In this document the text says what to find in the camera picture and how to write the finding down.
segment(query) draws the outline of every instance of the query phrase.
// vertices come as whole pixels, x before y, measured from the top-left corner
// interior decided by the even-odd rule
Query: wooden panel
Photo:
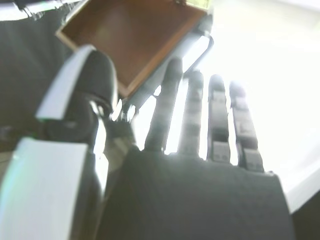
[[[205,14],[172,0],[91,0],[58,36],[73,48],[90,43],[108,54],[127,97]]]

